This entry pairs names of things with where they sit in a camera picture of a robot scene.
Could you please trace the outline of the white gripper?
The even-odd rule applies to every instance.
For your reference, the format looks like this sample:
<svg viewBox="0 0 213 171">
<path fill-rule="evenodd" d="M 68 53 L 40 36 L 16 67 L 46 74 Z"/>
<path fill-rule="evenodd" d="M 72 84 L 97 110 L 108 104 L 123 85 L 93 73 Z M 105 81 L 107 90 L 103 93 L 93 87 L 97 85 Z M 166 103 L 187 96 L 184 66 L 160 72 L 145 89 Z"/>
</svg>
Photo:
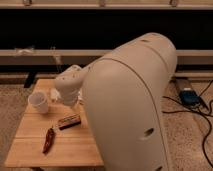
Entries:
<svg viewBox="0 0 213 171">
<path fill-rule="evenodd" d="M 72 65 L 54 80 L 58 100 L 66 106 L 74 106 L 78 101 L 78 92 L 82 85 L 82 79 L 79 77 L 81 70 L 80 66 Z"/>
</svg>

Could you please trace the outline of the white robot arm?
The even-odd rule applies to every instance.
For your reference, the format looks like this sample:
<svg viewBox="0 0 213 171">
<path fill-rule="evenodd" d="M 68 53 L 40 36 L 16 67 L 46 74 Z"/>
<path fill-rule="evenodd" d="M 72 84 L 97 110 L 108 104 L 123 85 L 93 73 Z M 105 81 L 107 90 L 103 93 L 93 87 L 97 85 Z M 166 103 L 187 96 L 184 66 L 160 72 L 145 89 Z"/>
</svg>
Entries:
<svg viewBox="0 0 213 171">
<path fill-rule="evenodd" d="M 147 33 L 56 77 L 63 104 L 83 97 L 106 171 L 172 171 L 161 101 L 176 65 L 173 43 Z"/>
</svg>

